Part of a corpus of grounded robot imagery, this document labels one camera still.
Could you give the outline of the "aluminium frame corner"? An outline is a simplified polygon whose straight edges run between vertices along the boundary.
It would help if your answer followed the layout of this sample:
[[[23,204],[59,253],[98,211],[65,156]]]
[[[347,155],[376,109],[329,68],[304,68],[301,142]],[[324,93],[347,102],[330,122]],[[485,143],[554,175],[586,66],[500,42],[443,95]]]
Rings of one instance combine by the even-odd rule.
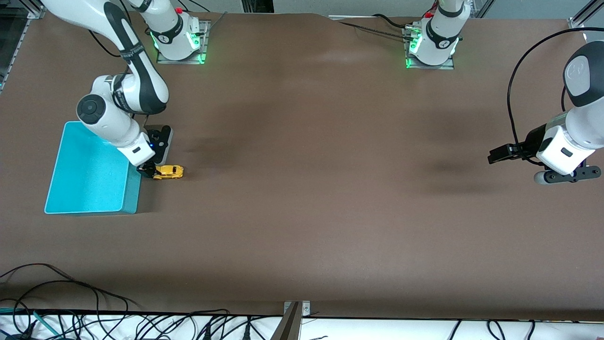
[[[570,28],[597,26],[604,28],[604,0],[587,0],[587,3],[570,19]]]

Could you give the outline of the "grey aluminium profile bar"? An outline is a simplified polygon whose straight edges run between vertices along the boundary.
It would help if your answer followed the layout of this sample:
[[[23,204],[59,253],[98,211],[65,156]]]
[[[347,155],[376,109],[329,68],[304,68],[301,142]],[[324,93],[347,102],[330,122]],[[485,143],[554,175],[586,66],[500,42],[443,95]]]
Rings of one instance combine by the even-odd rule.
[[[299,340],[302,317],[306,309],[302,301],[285,302],[285,312],[270,340]]]

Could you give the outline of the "aluminium frame rail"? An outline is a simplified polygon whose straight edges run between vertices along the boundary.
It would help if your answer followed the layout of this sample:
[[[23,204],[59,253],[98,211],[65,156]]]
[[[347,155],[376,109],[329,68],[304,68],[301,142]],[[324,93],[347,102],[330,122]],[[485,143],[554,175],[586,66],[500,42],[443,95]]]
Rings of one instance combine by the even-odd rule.
[[[44,15],[41,0],[0,0],[0,93],[30,24]]]

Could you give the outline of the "black corrugated conduit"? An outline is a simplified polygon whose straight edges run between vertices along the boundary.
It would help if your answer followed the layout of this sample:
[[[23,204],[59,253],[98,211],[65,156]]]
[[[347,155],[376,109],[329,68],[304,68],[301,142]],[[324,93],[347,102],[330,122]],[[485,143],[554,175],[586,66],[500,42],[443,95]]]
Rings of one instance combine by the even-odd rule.
[[[365,32],[376,33],[376,34],[379,34],[381,36],[395,37],[397,39],[401,39],[402,41],[405,41],[407,39],[407,37],[405,37],[405,36],[401,36],[401,35],[394,34],[394,33],[383,32],[383,31],[376,30],[376,29],[373,29],[373,28],[368,28],[366,26],[359,26],[359,25],[352,25],[352,26],[354,28],[364,30]]]

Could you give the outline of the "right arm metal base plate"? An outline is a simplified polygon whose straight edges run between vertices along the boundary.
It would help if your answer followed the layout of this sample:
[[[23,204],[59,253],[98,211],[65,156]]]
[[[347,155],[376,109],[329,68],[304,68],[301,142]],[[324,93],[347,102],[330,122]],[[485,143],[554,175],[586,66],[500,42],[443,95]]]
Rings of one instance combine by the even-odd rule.
[[[171,60],[166,58],[157,48],[158,64],[188,64],[188,65],[203,65],[207,58],[207,48],[209,44],[211,21],[200,21],[199,32],[189,34],[189,44],[193,46],[193,51],[190,56],[181,60]]]

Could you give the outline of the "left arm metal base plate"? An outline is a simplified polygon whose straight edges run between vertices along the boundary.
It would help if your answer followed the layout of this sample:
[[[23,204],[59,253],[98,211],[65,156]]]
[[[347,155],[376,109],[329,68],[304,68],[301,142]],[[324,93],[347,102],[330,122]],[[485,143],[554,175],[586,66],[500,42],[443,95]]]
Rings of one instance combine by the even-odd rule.
[[[419,26],[407,25],[402,29],[405,37],[405,66],[407,69],[454,69],[453,54],[459,38],[433,41],[425,36]]]

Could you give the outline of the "turquoise plastic bin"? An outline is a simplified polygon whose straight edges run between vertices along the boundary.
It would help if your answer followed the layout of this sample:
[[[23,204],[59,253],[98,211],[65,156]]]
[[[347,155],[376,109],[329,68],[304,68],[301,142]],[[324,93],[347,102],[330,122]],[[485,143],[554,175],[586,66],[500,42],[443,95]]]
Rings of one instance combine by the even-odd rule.
[[[134,214],[141,181],[141,174],[115,147],[81,122],[66,122],[44,213]]]

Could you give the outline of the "black box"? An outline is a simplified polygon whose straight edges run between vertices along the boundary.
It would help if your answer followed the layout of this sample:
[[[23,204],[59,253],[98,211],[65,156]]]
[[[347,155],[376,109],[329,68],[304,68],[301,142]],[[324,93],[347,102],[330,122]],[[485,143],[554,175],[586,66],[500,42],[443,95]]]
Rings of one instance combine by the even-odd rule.
[[[240,0],[244,13],[274,13],[273,0]]]

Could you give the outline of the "yellow beetle toy car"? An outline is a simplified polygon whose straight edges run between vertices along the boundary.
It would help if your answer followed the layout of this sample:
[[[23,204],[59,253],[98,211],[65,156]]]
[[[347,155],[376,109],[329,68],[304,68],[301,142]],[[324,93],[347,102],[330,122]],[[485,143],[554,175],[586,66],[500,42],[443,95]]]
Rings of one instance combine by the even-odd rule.
[[[153,180],[180,179],[184,175],[184,167],[180,165],[164,164],[155,166]]]

